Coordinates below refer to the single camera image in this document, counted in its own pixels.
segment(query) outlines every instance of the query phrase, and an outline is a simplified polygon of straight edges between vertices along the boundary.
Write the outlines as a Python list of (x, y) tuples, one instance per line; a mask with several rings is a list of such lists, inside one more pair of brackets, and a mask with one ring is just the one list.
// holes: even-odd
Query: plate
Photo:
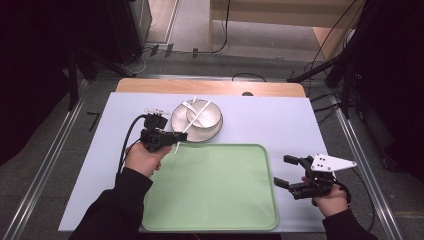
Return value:
[[(185, 106), (179, 105), (171, 116), (171, 126), (174, 132), (182, 132), (184, 129), (190, 124), (190, 122), (187, 119), (187, 111), (188, 110)], [(198, 128), (196, 126), (191, 126), (189, 129), (187, 129), (187, 141), (189, 142), (204, 142), (211, 138), (213, 138), (218, 132), (221, 130), (222, 125), (224, 123), (223, 116), (221, 114), (221, 119), (219, 122), (210, 128)]]
[(143, 213), (149, 231), (257, 231), (278, 222), (268, 153), (261, 145), (181, 144), (151, 179)]

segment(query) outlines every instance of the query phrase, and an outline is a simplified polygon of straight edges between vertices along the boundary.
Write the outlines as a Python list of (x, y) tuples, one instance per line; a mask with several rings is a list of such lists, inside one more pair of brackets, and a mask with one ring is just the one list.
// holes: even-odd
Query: metal frame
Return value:
[[(333, 103), (339, 102), (334, 97), (334, 95), (331, 95), (331, 101)], [(362, 150), (358, 138), (356, 137), (356, 133), (351, 123), (351, 120), (346, 119), (344, 117), (341, 109), (337, 110), (337, 117), (346, 136), (346, 139), (349, 142), (355, 160), (358, 163), (358, 167), (364, 179), (364, 183), (371, 196), (371, 199), (375, 206), (375, 210), (380, 218), (381, 224), (383, 225), (387, 238), (390, 240), (403, 239), (400, 229), (396, 223), (396, 219), (393, 216), (392, 210), (390, 209), (390, 206), (386, 198), (384, 197), (380, 186), (378, 185), (377, 179), (375, 178), (374, 173), (370, 165), (368, 164), (367, 157), (364, 151)]]
[(72, 126), (75, 123), (75, 120), (78, 117), (78, 114), (81, 110), (81, 106), (85, 100), (87, 92), (91, 86), (91, 82), (83, 80), (79, 88), (79, 95), (81, 96), (76, 103), (72, 111), (68, 112), (63, 121), (56, 137), (53, 140), (52, 145), (50, 146), (49, 151), (47, 152), (46, 157), (39, 168), (37, 175), (31, 183), (27, 193), (19, 204), (18, 210), (16, 211), (15, 216), (9, 228), (6, 231), (6, 234), (3, 237), (3, 240), (14, 240), (19, 239), (24, 228), (28, 222), (29, 217), (31, 216), (34, 207), (40, 198), (40, 195), (44, 189), (44, 186), (47, 183), (47, 180), (50, 176), (50, 173), (53, 170), (53, 167), (56, 163), (56, 160), (62, 150), (63, 145), (68, 138), (69, 132), (72, 129)]

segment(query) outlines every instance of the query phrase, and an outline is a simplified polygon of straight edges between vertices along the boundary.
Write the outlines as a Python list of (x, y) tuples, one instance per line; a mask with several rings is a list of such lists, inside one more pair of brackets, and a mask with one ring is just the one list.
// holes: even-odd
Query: tripod leg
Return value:
[(69, 67), (69, 95), (71, 97), (68, 111), (71, 111), (78, 101), (78, 83), (77, 83), (77, 65), (75, 62), (75, 52), (70, 48), (68, 52), (68, 67)]
[(76, 52), (75, 60), (85, 79), (96, 80), (97, 71), (87, 57), (82, 55), (81, 52)]
[(348, 113), (349, 97), (350, 97), (350, 90), (352, 88), (354, 79), (355, 79), (355, 71), (353, 68), (353, 64), (349, 62), (347, 64), (345, 78), (343, 82), (343, 93), (342, 93), (342, 100), (341, 100), (341, 109), (346, 119), (349, 119), (349, 113)]

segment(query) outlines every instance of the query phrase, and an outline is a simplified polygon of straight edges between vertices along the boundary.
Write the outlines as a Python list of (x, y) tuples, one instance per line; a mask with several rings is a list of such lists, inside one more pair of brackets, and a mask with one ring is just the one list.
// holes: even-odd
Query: table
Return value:
[(254, 96), (306, 97), (297, 83), (229, 82), (175, 79), (122, 79), (116, 92), (185, 93), (238, 95), (250, 92)]
[[(213, 20), (225, 21), (227, 4), (228, 0), (210, 0), (209, 51), (212, 51)], [(228, 20), (313, 27), (319, 44), (325, 41), (324, 57), (330, 59), (349, 29), (355, 26), (363, 4), (363, 0), (232, 0)]]
[[(242, 97), (249, 91), (254, 97)], [(299, 84), (229, 82), (171, 79), (122, 79), (117, 92), (112, 93), (94, 136), (90, 150), (68, 202), (59, 231), (73, 231), (85, 213), (85, 209), (105, 189), (114, 185), (114, 174), (122, 139), (128, 126), (140, 109), (155, 104), (166, 109), (174, 100), (196, 96), (209, 99), (219, 106), (225, 116), (225, 124), (211, 143), (259, 143), (268, 151), (271, 174), (282, 177), (290, 183), (299, 182), (304, 170), (300, 166), (285, 164), (284, 154), (305, 157), (317, 152), (326, 154), (316, 119), (309, 99)], [(284, 114), (268, 111), (266, 107), (276, 107)], [(249, 116), (236, 122), (237, 116)], [(267, 119), (270, 128), (255, 129), (255, 124)], [(265, 232), (323, 232), (323, 216), (310, 199), (293, 200), (287, 190), (275, 188), (279, 206), (277, 226)]]

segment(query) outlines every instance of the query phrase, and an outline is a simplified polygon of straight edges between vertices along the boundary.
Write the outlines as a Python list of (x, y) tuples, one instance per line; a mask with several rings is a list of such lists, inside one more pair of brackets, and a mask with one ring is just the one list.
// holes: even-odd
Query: human hand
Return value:
[(331, 193), (323, 197), (315, 197), (315, 202), (318, 205), (319, 210), (324, 215), (324, 217), (329, 217), (337, 213), (347, 210), (347, 194), (345, 191), (340, 190), (340, 186), (333, 184)]
[(165, 146), (156, 152), (149, 152), (143, 143), (134, 144), (127, 152), (125, 167), (131, 168), (146, 177), (150, 177), (155, 170), (159, 170), (160, 161), (171, 152), (172, 146)]

